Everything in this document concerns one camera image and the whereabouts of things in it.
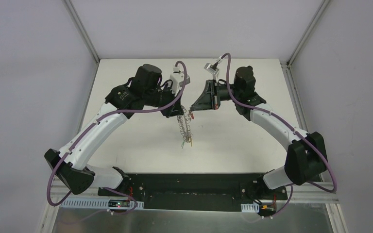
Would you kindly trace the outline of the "metal disc keyring with rings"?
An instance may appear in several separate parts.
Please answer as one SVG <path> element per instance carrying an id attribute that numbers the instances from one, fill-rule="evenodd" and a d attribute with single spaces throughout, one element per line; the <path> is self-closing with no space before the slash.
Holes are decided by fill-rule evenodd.
<path id="1" fill-rule="evenodd" d="M 188 111 L 186 109 L 186 112 L 183 116 L 177 116 L 177 122 L 178 122 L 178 127 L 180 129 L 180 133 L 182 136 L 182 143 L 181 143 L 181 148 L 183 149 L 186 144 L 190 144 L 190 146 L 193 146 L 193 140 L 192 140 L 192 132 L 191 132 L 191 127 L 190 123 L 192 119 L 188 116 Z"/>

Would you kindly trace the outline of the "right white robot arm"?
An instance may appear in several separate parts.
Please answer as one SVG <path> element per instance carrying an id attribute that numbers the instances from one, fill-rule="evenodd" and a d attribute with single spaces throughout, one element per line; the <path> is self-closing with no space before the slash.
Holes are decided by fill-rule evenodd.
<path id="1" fill-rule="evenodd" d="M 298 129 L 277 116 L 271 106 L 256 93 L 251 66 L 239 67 L 232 84 L 217 79 L 217 65 L 207 63 L 204 68 L 213 78 L 205 82 L 202 94 L 190 110 L 217 110 L 223 101 L 233 101 L 241 116 L 268 132 L 287 152 L 283 166 L 256 180 L 259 197 L 268 199 L 279 187 L 302 185 L 327 171 L 328 161 L 322 135 Z"/>

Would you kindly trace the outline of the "silver key with red tag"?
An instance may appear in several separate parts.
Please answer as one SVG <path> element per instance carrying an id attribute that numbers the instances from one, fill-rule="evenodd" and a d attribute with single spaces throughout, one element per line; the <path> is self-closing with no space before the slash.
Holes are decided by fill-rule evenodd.
<path id="1" fill-rule="evenodd" d="M 188 111 L 188 116 L 193 120 L 194 119 L 194 114 L 191 110 Z"/>

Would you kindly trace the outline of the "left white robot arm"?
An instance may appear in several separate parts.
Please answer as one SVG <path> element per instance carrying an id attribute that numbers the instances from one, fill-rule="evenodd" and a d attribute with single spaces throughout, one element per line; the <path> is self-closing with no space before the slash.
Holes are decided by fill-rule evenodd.
<path id="1" fill-rule="evenodd" d="M 88 161 L 134 114 L 160 112 L 166 118 L 183 114 L 180 101 L 190 77 L 180 66 L 178 61 L 170 77 L 163 80 L 160 68 L 143 64 L 125 84 L 112 88 L 99 111 L 70 142 L 58 150 L 47 150 L 44 158 L 52 169 L 51 176 L 59 178 L 74 195 L 107 187 L 116 196 L 124 196 L 129 184 L 121 170 L 91 166 Z"/>

